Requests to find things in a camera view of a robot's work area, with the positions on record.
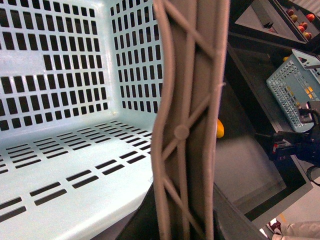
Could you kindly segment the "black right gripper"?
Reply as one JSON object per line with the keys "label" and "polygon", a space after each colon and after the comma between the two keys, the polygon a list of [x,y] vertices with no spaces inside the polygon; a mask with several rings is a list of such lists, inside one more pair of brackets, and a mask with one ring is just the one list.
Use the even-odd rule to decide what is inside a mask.
{"label": "black right gripper", "polygon": [[271,160],[279,161],[295,155],[299,160],[320,164],[320,131],[278,131],[271,136]]}

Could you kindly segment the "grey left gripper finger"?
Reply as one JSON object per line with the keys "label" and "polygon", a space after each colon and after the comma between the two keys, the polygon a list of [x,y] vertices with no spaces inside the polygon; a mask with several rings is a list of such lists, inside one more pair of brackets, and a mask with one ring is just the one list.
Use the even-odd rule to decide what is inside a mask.
{"label": "grey left gripper finger", "polygon": [[231,3],[156,0],[163,87],[151,138],[159,236],[214,238],[214,175]]}

